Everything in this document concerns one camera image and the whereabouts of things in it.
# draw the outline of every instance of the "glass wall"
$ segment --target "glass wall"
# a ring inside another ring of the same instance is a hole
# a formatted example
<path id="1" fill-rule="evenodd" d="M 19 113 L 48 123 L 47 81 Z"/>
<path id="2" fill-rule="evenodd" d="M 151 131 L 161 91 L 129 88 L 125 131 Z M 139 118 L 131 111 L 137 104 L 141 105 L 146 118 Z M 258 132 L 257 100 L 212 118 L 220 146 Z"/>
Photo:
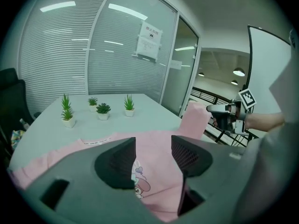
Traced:
<path id="1" fill-rule="evenodd" d="M 179 18 L 178 32 L 172 55 L 162 105 L 179 115 L 192 75 L 197 51 L 198 37 Z"/>
<path id="2" fill-rule="evenodd" d="M 19 58 L 30 113 L 64 93 L 85 94 L 89 34 L 104 0 L 37 0 L 25 25 Z"/>
<path id="3" fill-rule="evenodd" d="M 143 93 L 159 102 L 176 17 L 160 0 L 107 0 L 89 50 L 89 94 Z M 157 60 L 135 53 L 144 21 L 163 32 Z"/>

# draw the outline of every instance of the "ceiling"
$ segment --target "ceiling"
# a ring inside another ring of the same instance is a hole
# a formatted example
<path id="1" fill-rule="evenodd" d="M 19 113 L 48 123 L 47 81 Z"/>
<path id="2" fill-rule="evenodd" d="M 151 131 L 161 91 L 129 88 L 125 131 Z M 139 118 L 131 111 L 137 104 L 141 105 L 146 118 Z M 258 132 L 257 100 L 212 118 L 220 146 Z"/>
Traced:
<path id="1" fill-rule="evenodd" d="M 242 68 L 245 71 L 245 76 L 235 75 L 233 71 L 236 68 Z M 200 54 L 198 74 L 203 72 L 206 78 L 228 84 L 236 80 L 238 82 L 237 86 L 242 88 L 247 81 L 248 69 L 249 57 L 219 51 L 202 51 Z"/>
<path id="2" fill-rule="evenodd" d="M 288 39 L 291 23 L 274 0 L 182 0 L 199 18 L 204 30 L 229 29 L 248 36 L 247 26 Z"/>

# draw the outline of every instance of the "ceiling light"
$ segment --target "ceiling light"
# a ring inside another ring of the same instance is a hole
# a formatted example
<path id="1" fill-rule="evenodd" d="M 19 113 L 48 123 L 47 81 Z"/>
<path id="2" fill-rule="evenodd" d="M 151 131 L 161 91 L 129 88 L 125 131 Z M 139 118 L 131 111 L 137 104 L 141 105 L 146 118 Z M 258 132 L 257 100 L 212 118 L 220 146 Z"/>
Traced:
<path id="1" fill-rule="evenodd" d="M 238 82 L 236 80 L 233 80 L 231 83 L 234 85 L 238 85 Z"/>
<path id="2" fill-rule="evenodd" d="M 113 43 L 113 44 L 117 44 L 117 45 L 122 45 L 122 46 L 123 46 L 122 43 L 118 43 L 118 42 L 110 42 L 110 41 L 104 41 L 104 42 L 107 42 L 107 43 Z"/>
<path id="3" fill-rule="evenodd" d="M 236 68 L 233 73 L 237 76 L 243 77 L 245 76 L 245 72 L 243 71 L 243 69 L 241 68 Z"/>
<path id="4" fill-rule="evenodd" d="M 46 7 L 42 7 L 42 8 L 40 8 L 40 10 L 44 13 L 44 12 L 48 12 L 53 9 L 62 8 L 62 7 L 72 7 L 75 5 L 76 5 L 76 3 L 74 1 L 60 2 L 60 3 L 52 4 L 52 5 L 49 5 Z"/>
<path id="5" fill-rule="evenodd" d="M 175 50 L 179 51 L 179 50 L 192 50 L 192 49 L 195 49 L 195 47 L 182 47 L 182 48 L 177 48 Z"/>
<path id="6" fill-rule="evenodd" d="M 139 13 L 139 12 L 136 12 L 136 11 L 131 10 L 129 8 L 126 8 L 126 7 L 118 6 L 116 4 L 110 3 L 108 7 L 111 8 L 111 9 L 114 9 L 114 10 L 118 10 L 118 11 L 130 14 L 132 16 L 141 18 L 142 20 L 146 20 L 148 18 L 147 16 L 145 16 L 145 15 Z"/>
<path id="7" fill-rule="evenodd" d="M 72 39 L 72 41 L 88 41 L 89 39 L 82 38 L 82 39 Z"/>

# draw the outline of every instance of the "mesh chair back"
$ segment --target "mesh chair back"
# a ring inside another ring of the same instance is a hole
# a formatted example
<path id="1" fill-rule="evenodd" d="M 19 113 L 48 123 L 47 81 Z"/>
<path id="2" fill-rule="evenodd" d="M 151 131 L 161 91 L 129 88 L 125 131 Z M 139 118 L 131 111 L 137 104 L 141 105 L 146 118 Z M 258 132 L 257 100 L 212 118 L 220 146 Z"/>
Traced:
<path id="1" fill-rule="evenodd" d="M 0 117 L 0 127 L 9 143 L 13 130 L 24 130 L 20 119 L 32 124 L 33 119 L 28 111 L 23 80 L 18 80 L 16 84 L 0 90 Z"/>
<path id="2" fill-rule="evenodd" d="M 18 82 L 18 76 L 14 68 L 0 71 L 0 90 L 14 85 Z"/>

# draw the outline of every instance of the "clothing label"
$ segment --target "clothing label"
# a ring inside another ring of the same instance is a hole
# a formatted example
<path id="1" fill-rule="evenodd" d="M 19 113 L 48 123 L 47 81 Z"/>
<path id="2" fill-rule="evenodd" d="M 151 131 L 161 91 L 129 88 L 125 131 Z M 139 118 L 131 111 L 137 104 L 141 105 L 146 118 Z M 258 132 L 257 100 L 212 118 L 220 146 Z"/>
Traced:
<path id="1" fill-rule="evenodd" d="M 107 138 L 105 140 L 101 140 L 101 141 L 96 141 L 96 142 L 90 142 L 90 143 L 85 143 L 86 145 L 100 145 L 100 144 L 103 144 L 103 143 L 106 143 L 107 141 L 111 140 L 111 137 L 110 138 Z"/>
<path id="2" fill-rule="evenodd" d="M 233 159 L 237 159 L 240 160 L 242 158 L 242 156 L 240 154 L 236 154 L 236 153 L 230 153 L 229 156 Z"/>

